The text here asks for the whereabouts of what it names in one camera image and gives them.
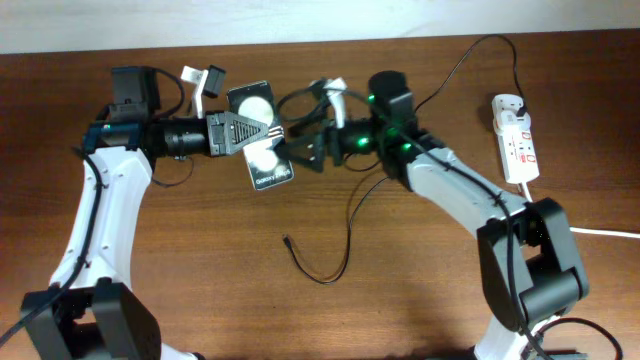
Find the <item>black Galaxy smartphone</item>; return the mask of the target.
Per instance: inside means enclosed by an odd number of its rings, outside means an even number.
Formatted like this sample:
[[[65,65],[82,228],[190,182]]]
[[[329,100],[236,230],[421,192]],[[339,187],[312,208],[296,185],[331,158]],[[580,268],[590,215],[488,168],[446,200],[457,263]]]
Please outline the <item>black Galaxy smartphone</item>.
[[[285,144],[285,138],[270,83],[258,81],[231,88],[227,100],[231,112],[242,119],[234,135],[239,136],[254,189],[263,191],[291,181],[291,162],[275,152],[278,145]]]

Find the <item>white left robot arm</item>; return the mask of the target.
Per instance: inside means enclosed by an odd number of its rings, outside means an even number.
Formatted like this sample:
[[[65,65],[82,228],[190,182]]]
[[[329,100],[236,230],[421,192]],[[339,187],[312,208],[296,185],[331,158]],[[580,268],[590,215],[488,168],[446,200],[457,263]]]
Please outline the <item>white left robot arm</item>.
[[[175,82],[194,85],[194,109],[181,118],[162,109],[158,74],[150,66],[114,68],[114,99],[83,137],[83,191],[65,254],[48,287],[27,293],[21,306],[19,327],[43,359],[181,358],[131,286],[137,219],[155,163],[229,156],[282,136],[269,83],[230,89],[229,109],[207,112],[202,100],[223,93],[225,71],[185,68]]]

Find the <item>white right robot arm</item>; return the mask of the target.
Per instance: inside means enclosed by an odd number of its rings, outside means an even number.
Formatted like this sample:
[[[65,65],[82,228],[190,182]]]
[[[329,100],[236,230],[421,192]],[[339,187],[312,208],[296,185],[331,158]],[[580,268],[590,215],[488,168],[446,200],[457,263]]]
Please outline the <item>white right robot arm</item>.
[[[317,109],[349,96],[365,103],[367,119],[321,119],[322,129],[276,147],[276,154],[323,169],[332,157],[377,154],[387,176],[425,198],[462,225],[478,243],[482,288],[493,314],[474,359],[548,359],[544,333],[566,319],[590,290],[563,208],[545,198],[530,202],[492,184],[461,162],[443,142],[418,126],[406,77],[382,71],[369,94],[318,81],[307,92]]]

